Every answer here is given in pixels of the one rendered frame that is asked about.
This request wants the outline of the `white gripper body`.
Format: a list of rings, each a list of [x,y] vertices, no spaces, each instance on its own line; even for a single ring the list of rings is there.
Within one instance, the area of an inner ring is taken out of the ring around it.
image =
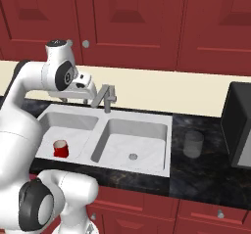
[[[97,95],[96,86],[90,82],[87,87],[80,87],[79,83],[74,83],[64,91],[49,91],[48,94],[54,98],[60,99],[82,99],[93,100]]]

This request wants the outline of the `red cup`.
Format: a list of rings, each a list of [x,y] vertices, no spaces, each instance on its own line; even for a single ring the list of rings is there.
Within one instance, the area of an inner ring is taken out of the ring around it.
[[[53,143],[54,156],[58,158],[67,158],[69,156],[69,147],[66,140],[57,140]]]

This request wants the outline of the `white double basin sink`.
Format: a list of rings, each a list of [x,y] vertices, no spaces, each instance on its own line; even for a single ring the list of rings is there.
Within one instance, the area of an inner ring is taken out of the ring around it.
[[[105,113],[67,105],[50,105],[39,117],[43,139],[37,156],[54,158],[53,144],[69,147],[66,163],[87,164],[168,177],[171,165],[171,116],[125,111]]]

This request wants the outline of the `clear glass cup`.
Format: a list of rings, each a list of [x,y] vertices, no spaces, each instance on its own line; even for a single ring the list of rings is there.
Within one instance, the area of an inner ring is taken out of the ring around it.
[[[187,131],[184,138],[183,153],[191,159],[197,159],[201,155],[203,142],[204,135],[201,132]]]

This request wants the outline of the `grey metal tap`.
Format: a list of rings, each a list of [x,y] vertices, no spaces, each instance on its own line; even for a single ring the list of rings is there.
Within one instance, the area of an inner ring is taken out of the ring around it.
[[[117,102],[114,85],[103,84],[96,97],[92,100],[91,107],[97,108],[101,102],[104,102],[104,112],[108,114],[111,111],[111,104]]]

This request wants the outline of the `red drawer front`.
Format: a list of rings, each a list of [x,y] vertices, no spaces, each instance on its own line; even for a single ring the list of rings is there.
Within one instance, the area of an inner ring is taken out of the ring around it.
[[[169,215],[176,209],[178,199],[100,186],[94,203],[129,211]]]
[[[218,210],[223,211],[224,218],[218,218]],[[251,211],[248,210],[181,200],[178,215],[193,220],[230,224],[251,229]]]

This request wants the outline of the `red base cupboard door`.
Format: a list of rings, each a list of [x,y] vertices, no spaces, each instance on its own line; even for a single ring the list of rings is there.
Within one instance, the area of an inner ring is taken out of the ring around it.
[[[100,234],[174,234],[175,222],[140,214],[87,207],[88,215],[96,213],[93,222]]]
[[[175,234],[251,234],[251,230],[179,218]]]

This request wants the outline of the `black microwave oven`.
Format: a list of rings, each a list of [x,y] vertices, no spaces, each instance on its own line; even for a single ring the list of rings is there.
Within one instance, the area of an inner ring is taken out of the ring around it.
[[[229,85],[221,127],[231,165],[251,169],[251,83]]]

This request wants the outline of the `red wall cupboard door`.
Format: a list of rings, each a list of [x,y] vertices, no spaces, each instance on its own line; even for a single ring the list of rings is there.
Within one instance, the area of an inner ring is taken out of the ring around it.
[[[185,0],[177,69],[251,75],[251,0]]]
[[[83,62],[147,70],[176,67],[182,0],[75,0]],[[88,40],[89,48],[82,46]]]
[[[44,61],[53,39],[70,39],[82,62],[75,0],[0,0],[2,59]]]

